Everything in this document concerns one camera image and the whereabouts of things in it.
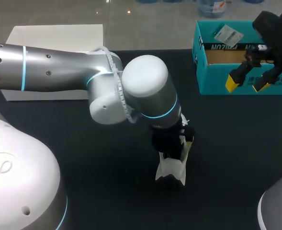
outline screw hole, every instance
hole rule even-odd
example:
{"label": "screw hole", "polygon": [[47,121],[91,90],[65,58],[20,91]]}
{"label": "screw hole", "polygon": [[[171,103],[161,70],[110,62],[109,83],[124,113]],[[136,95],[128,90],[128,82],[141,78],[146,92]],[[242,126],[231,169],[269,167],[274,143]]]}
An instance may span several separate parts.
{"label": "screw hole", "polygon": [[22,207],[22,212],[25,216],[30,215],[30,208],[28,206]]}

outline cardboard box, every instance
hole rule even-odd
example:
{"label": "cardboard box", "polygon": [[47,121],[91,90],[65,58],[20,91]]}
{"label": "cardboard box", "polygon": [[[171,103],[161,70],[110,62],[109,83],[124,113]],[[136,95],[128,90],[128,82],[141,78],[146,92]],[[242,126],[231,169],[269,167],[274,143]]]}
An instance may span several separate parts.
{"label": "cardboard box", "polygon": [[[244,37],[233,48],[215,40],[215,35],[228,25]],[[245,50],[250,45],[263,44],[252,27],[252,21],[198,21],[193,42],[193,61],[199,90],[202,95],[282,95],[282,74],[270,87],[255,92],[252,84],[262,73],[271,69],[272,64],[262,62],[261,68],[253,68],[247,74],[243,86],[229,93],[225,87],[229,72],[245,60]]]}
{"label": "cardboard box", "polygon": [[[69,52],[87,52],[103,45],[102,25],[35,25],[13,28],[7,44],[32,46]],[[26,92],[2,90],[7,101],[81,100],[84,90]]]}

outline white box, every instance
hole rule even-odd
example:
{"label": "white box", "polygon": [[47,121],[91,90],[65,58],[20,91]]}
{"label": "white box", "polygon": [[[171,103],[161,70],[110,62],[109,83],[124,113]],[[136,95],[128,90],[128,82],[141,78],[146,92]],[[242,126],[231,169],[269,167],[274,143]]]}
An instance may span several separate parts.
{"label": "white box", "polygon": [[[103,45],[103,27],[98,25],[34,25],[13,28],[7,44],[70,52],[91,51]],[[87,99],[84,90],[21,92],[2,90],[7,101]]]}

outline glossy floor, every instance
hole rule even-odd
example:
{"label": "glossy floor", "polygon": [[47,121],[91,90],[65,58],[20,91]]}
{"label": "glossy floor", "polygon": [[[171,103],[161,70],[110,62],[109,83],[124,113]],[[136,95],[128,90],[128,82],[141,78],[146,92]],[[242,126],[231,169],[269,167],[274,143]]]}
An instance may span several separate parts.
{"label": "glossy floor", "polygon": [[[104,45],[111,50],[191,48],[195,22],[204,19],[196,6],[193,0],[0,0],[0,42],[16,25],[103,24]],[[282,0],[232,0],[221,19],[253,20],[262,10],[279,15]]]}

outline black table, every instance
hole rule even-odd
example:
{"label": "black table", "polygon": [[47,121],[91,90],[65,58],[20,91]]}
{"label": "black table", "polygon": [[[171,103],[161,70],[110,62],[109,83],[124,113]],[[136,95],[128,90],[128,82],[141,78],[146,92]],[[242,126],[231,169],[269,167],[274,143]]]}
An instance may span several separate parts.
{"label": "black table", "polygon": [[87,101],[9,103],[0,94],[7,120],[58,159],[73,230],[259,230],[258,201],[282,177],[282,96],[201,96],[191,50],[116,53],[124,65],[143,54],[167,64],[197,133],[184,189],[155,183],[144,120],[102,126]]}

